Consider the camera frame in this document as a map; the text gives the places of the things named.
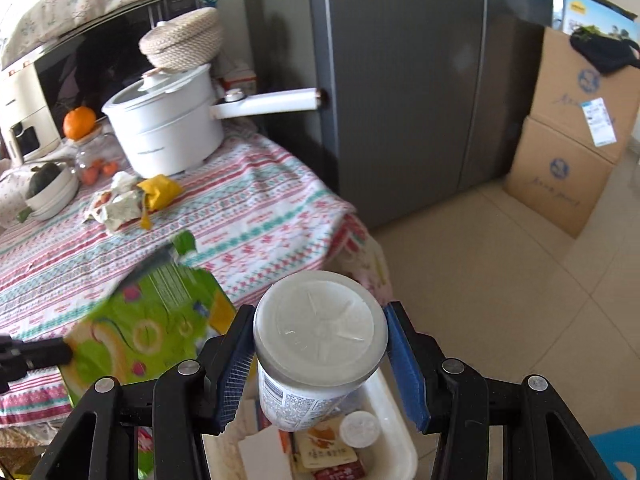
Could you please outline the white yogurt bottle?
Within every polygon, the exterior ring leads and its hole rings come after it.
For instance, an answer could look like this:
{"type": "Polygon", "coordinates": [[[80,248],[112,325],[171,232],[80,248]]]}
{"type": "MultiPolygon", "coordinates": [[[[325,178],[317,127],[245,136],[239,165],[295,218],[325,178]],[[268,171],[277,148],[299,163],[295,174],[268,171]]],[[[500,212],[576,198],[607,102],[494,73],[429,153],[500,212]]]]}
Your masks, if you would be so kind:
{"type": "Polygon", "coordinates": [[[262,412],[276,427],[316,426],[382,362],[388,328],[378,300],[329,271],[300,271],[259,300],[253,335],[262,412]]]}

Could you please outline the small white plastic cup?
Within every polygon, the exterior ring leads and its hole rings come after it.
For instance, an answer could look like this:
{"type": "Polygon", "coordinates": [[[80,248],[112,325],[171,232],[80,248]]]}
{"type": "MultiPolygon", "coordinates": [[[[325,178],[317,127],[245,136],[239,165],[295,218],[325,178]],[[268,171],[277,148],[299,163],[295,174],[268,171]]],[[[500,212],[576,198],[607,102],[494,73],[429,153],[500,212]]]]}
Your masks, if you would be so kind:
{"type": "Polygon", "coordinates": [[[381,435],[378,419],[367,411],[354,411],[346,415],[338,430],[343,442],[352,448],[368,448],[381,435]]]}

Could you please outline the white paper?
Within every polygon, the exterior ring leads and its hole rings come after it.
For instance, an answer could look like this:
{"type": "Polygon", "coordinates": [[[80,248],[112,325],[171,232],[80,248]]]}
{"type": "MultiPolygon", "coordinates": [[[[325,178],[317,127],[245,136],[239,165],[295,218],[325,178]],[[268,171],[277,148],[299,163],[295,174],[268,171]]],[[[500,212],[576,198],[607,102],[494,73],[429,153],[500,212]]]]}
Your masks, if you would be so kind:
{"type": "Polygon", "coordinates": [[[96,222],[107,233],[117,232],[125,223],[142,217],[142,189],[138,176],[119,171],[108,188],[91,196],[84,214],[84,223],[96,222]]]}

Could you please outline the yellow snack wrapper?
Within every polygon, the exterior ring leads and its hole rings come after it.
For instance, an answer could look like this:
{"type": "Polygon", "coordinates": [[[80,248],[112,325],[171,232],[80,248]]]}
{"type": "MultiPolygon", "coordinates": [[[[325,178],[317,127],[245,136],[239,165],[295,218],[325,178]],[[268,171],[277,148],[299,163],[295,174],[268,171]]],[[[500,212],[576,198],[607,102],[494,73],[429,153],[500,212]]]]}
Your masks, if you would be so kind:
{"type": "Polygon", "coordinates": [[[183,193],[177,181],[163,174],[142,180],[137,187],[142,191],[140,223],[144,230],[152,229],[151,212],[165,209],[183,193]]]}

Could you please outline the white red snack box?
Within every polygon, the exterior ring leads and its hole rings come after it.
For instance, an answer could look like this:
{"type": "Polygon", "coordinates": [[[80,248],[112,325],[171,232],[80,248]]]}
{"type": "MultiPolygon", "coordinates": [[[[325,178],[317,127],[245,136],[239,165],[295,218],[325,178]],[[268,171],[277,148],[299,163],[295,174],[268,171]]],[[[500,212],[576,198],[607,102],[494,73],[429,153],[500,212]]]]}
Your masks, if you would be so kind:
{"type": "Polygon", "coordinates": [[[269,426],[243,439],[239,451],[247,480],[294,479],[277,427],[269,426]]]}

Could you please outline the beige snack pouch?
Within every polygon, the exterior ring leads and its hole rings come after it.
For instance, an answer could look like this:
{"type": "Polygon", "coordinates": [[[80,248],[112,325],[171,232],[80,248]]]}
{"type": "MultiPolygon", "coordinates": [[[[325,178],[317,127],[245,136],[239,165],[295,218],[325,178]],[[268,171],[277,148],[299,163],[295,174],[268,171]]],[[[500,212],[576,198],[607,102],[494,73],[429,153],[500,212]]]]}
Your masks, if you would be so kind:
{"type": "Polygon", "coordinates": [[[311,474],[314,479],[324,480],[367,477],[357,452],[341,438],[343,419],[343,415],[338,415],[292,434],[292,460],[296,474],[311,474]]]}

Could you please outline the white plastic trash bin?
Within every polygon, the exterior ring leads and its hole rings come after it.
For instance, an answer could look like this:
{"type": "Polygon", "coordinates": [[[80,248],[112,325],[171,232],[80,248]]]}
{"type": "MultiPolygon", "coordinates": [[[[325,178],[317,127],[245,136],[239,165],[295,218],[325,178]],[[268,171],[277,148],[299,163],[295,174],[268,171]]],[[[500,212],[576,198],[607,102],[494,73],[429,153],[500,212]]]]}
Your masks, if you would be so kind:
{"type": "MultiPolygon", "coordinates": [[[[244,388],[239,415],[222,436],[204,436],[203,443],[210,478],[245,479],[239,442],[257,431],[256,415],[248,409],[257,399],[257,372],[252,370],[244,388]]],[[[359,452],[366,479],[413,479],[418,468],[418,453],[383,373],[377,370],[359,388],[365,411],[380,423],[381,435],[370,448],[359,452]]]]}

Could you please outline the dark green squash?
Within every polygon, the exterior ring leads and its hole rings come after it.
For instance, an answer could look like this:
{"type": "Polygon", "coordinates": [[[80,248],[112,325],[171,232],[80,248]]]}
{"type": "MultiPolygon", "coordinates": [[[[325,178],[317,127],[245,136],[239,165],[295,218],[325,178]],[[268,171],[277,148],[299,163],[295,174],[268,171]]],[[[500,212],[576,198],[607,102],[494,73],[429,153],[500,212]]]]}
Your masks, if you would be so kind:
{"type": "Polygon", "coordinates": [[[43,191],[61,173],[61,167],[55,162],[46,162],[44,165],[35,167],[32,170],[32,177],[29,180],[25,194],[26,198],[32,198],[43,191]]]}

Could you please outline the patterned striped tablecloth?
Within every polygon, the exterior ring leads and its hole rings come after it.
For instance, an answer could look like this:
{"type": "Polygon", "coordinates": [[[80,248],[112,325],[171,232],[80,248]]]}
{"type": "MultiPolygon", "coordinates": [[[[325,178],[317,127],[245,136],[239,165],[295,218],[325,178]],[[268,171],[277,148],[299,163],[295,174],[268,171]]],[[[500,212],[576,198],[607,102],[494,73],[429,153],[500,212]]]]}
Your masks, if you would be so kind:
{"type": "Polygon", "coordinates": [[[245,122],[181,195],[154,212],[151,229],[128,222],[109,233],[86,212],[82,191],[55,217],[28,219],[1,237],[1,329],[16,339],[58,337],[91,313],[143,258],[181,232],[196,251],[184,262],[213,274],[234,304],[257,300],[274,282],[322,268],[367,231],[355,208],[294,155],[245,122]]]}

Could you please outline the glass teapot with tomatoes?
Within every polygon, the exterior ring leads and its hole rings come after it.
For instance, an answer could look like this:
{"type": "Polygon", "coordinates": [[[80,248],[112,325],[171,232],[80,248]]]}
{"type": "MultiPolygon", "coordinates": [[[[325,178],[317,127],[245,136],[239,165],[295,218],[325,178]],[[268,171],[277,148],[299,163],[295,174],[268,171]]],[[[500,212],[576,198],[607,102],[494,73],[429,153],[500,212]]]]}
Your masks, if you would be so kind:
{"type": "Polygon", "coordinates": [[[76,174],[85,186],[93,186],[122,170],[126,157],[113,133],[97,132],[77,142],[76,174]]]}

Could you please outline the orange tangerine fruit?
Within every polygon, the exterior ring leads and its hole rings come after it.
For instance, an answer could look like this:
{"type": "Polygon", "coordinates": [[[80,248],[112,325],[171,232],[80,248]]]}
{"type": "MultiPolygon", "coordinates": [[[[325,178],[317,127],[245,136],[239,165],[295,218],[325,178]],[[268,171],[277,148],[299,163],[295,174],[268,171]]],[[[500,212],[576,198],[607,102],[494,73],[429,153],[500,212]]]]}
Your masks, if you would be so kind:
{"type": "Polygon", "coordinates": [[[63,133],[67,139],[78,141],[88,136],[96,126],[96,113],[89,107],[78,106],[63,119],[63,133]]]}

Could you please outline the black microwave oven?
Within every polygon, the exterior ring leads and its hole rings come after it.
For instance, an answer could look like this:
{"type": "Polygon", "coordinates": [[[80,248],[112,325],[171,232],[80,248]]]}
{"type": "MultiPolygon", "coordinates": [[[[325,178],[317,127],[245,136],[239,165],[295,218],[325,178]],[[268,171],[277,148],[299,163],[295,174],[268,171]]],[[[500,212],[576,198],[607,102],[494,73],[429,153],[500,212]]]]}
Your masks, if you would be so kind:
{"type": "Polygon", "coordinates": [[[196,0],[146,0],[29,52],[2,72],[1,131],[25,130],[38,110],[49,113],[56,128],[78,106],[101,117],[111,96],[151,68],[140,39],[157,23],[197,7],[196,0]]]}

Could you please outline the upper cardboard box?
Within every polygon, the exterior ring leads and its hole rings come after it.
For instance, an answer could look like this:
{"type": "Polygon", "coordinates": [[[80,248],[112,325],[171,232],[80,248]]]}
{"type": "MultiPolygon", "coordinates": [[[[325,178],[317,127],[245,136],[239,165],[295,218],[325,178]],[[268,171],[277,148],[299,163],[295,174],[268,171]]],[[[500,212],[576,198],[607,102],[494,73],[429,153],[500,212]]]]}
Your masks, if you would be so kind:
{"type": "Polygon", "coordinates": [[[617,164],[638,109],[638,68],[602,75],[573,49],[569,36],[544,31],[531,118],[617,164]]]}

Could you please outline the grey refrigerator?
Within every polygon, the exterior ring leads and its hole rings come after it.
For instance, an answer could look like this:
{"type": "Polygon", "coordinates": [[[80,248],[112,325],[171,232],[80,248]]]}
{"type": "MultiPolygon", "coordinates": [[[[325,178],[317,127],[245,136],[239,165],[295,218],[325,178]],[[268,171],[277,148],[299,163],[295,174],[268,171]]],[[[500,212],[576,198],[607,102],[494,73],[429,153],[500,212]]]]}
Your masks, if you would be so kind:
{"type": "Polygon", "coordinates": [[[316,88],[268,136],[370,228],[505,174],[552,0],[245,0],[262,92],[316,88]]]}

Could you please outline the black cloth on box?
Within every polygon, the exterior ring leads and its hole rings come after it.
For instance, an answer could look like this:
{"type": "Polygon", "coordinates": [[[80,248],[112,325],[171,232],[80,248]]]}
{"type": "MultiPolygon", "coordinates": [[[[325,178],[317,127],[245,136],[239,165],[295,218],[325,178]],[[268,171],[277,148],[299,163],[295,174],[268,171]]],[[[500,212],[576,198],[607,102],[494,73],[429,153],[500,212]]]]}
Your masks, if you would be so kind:
{"type": "Polygon", "coordinates": [[[592,28],[579,27],[570,35],[570,45],[602,75],[639,67],[639,45],[628,38],[603,36],[592,28]]]}

